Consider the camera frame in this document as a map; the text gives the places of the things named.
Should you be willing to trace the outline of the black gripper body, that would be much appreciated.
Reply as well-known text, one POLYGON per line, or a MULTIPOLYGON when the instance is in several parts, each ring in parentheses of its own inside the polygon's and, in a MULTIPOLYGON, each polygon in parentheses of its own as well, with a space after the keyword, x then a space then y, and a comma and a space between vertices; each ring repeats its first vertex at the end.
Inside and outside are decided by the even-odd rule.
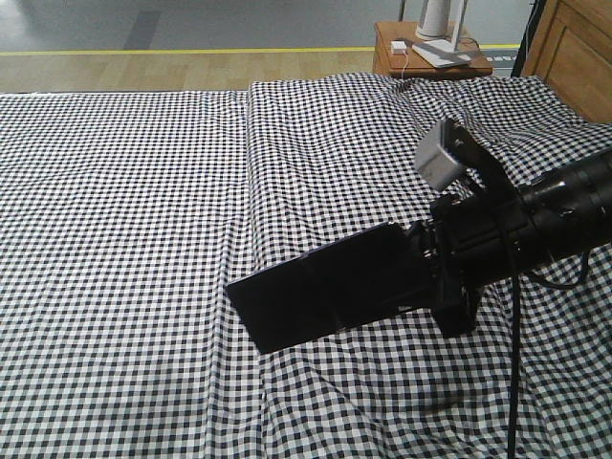
POLYGON ((444 195, 430 207, 431 219, 406 232, 425 275, 425 299, 445 338, 475 327, 479 289, 540 264, 540 241, 524 203, 513 192, 488 192, 456 201, 444 195))

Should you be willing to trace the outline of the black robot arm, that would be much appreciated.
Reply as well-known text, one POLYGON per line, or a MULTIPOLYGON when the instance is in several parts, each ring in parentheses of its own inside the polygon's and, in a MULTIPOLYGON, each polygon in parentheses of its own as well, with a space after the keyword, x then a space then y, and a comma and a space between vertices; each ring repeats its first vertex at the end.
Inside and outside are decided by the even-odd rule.
POLYGON ((427 304, 446 338, 475 327, 480 288, 524 273, 556 290, 586 281, 590 251, 611 240, 611 152, 603 150, 515 187, 500 164, 463 181, 465 200, 445 194, 431 220, 411 228, 431 264, 427 304))

